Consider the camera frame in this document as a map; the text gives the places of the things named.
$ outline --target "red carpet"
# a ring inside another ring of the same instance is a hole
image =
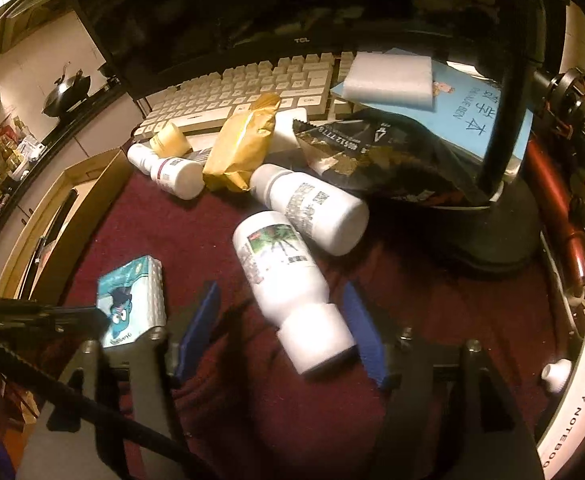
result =
[[[68,286],[67,305],[93,304],[99,276],[151,254],[163,264],[166,309],[217,280],[222,312],[197,375],[175,393],[194,452],[225,479],[359,479],[384,398],[359,364],[330,379],[299,377],[252,301],[234,253],[235,227],[260,210],[248,195],[206,192],[185,203],[135,173],[95,232]],[[389,202],[371,205],[359,246],[332,258],[311,248],[339,304],[347,280],[434,342],[477,338],[530,425],[547,405],[541,368],[559,353],[540,262],[498,281],[471,280],[434,263]],[[131,464],[139,474],[139,464]]]

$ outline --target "kitchen cabinet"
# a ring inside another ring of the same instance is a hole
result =
[[[28,222],[28,216],[26,216],[21,209],[16,208],[11,214],[6,224],[0,233],[0,275],[1,271],[6,264],[10,251],[15,247],[16,241],[21,234],[22,229]]]
[[[86,158],[88,157],[81,146],[75,139],[71,139],[37,176],[19,201],[22,211],[30,216],[61,172]]]
[[[88,156],[93,156],[121,146],[141,121],[140,109],[128,94],[124,94],[82,129],[75,139]]]

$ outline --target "kitchen counter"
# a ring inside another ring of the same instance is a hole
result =
[[[50,164],[54,157],[84,129],[90,121],[95,119],[102,111],[117,101],[125,94],[121,84],[104,86],[85,101],[71,110],[63,120],[45,137],[43,144],[46,150],[37,163],[30,168],[30,173],[19,182],[18,186],[10,193],[6,200],[2,200],[0,206],[0,232],[6,221],[18,207],[19,201],[23,198],[28,189],[41,175],[42,171]]]

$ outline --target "metal screw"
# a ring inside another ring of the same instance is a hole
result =
[[[84,343],[83,352],[84,354],[92,354],[92,352],[96,352],[97,348],[99,348],[99,343],[91,339]]]
[[[152,332],[150,332],[150,339],[156,341],[157,339],[161,339],[163,335],[164,335],[163,327],[156,326],[155,328],[152,329]]]
[[[470,339],[470,341],[466,343],[466,348],[471,352],[481,352],[481,343],[476,339]]]
[[[407,326],[404,327],[401,332],[399,332],[399,334],[397,335],[397,339],[400,342],[408,342],[412,339],[412,327],[411,326]]]

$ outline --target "black snack bag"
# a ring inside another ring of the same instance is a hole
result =
[[[414,119],[366,108],[322,126],[295,120],[308,165],[334,186],[420,203],[485,205],[476,167]]]

